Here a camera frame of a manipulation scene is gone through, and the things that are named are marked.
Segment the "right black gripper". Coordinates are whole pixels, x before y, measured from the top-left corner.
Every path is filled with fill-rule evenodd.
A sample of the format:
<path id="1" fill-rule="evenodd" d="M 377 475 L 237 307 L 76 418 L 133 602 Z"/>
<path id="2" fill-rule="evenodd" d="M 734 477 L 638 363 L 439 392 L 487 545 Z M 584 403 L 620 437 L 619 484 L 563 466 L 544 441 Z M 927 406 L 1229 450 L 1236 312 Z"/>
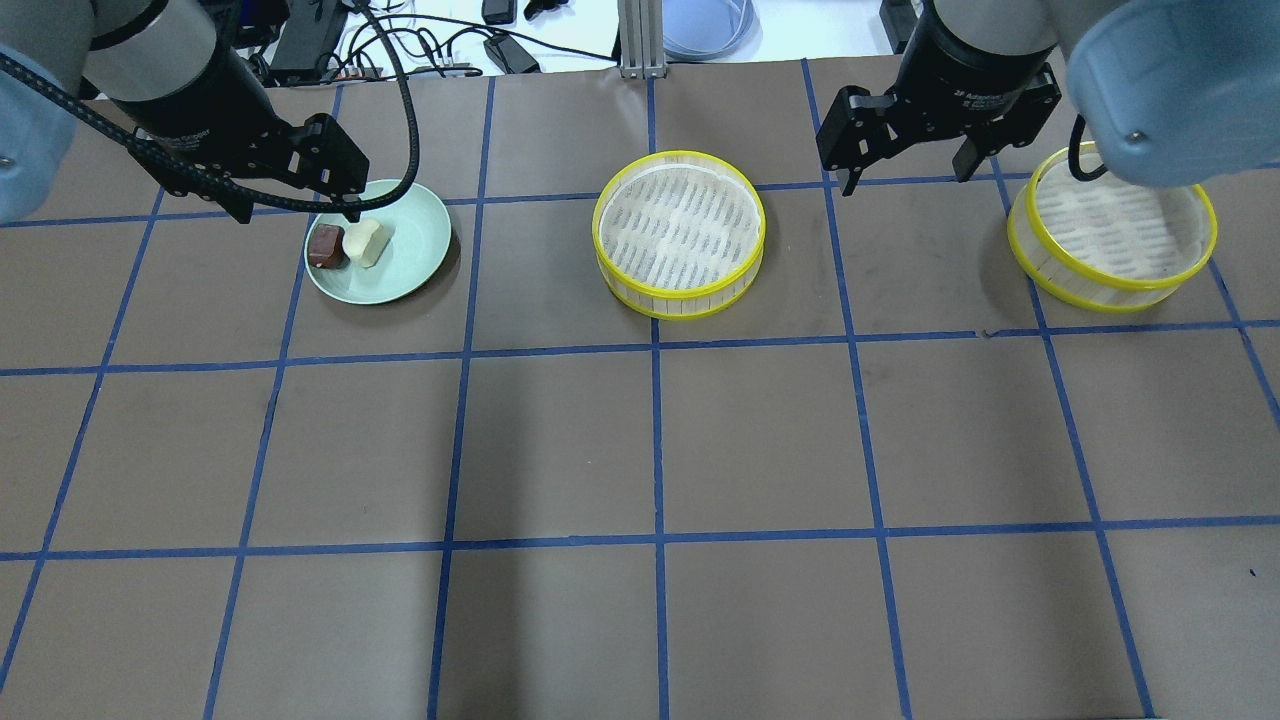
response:
<path id="1" fill-rule="evenodd" d="M 893 85 L 835 96 L 815 145 L 850 197 L 868 167 L 919 145 L 961 138 L 957 183 L 988 158 L 1037 138 L 1061 99 L 1048 64 L 1059 35 L 1047 10 L 920 10 Z"/>

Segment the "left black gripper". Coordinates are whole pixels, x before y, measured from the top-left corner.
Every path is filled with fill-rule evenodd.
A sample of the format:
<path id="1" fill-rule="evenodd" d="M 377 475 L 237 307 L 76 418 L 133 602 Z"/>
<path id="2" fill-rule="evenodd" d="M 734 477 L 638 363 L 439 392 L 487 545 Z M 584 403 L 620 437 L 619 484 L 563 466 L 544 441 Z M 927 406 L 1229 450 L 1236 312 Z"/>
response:
<path id="1" fill-rule="evenodd" d="M 227 45 L 195 60 L 138 65 L 120 82 L 120 109 L 134 137 L 177 161 L 224 179 L 271 179 L 340 202 L 361 219 L 369 159 L 337 118 L 317 113 L 301 126 L 282 119 L 261 83 Z"/>

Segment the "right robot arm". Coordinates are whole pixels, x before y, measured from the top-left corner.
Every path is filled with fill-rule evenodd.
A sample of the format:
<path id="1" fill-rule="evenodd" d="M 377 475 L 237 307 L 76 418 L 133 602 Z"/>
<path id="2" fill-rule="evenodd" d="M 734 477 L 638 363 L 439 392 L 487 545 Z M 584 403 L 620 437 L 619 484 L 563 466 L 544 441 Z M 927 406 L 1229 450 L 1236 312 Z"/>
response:
<path id="1" fill-rule="evenodd" d="M 1178 187 L 1277 159 L 1275 1 L 923 1 L 893 85 L 842 87 L 815 135 L 844 195 L 873 164 L 960 138 L 969 181 L 1062 96 L 1069 167 Z"/>

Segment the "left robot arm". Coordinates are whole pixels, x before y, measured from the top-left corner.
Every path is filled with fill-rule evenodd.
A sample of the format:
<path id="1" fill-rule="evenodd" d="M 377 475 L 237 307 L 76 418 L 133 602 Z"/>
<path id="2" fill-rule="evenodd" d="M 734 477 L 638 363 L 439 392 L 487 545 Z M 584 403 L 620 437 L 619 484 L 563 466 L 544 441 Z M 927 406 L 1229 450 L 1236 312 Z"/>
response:
<path id="1" fill-rule="evenodd" d="M 369 159 L 324 113 L 283 119 L 250 64 L 197 1 L 3 4 L 3 219 L 49 199 L 88 85 L 131 120 L 128 154 L 175 197 L 197 196 L 241 223 L 255 201 L 227 184 L 275 181 L 356 200 Z"/>

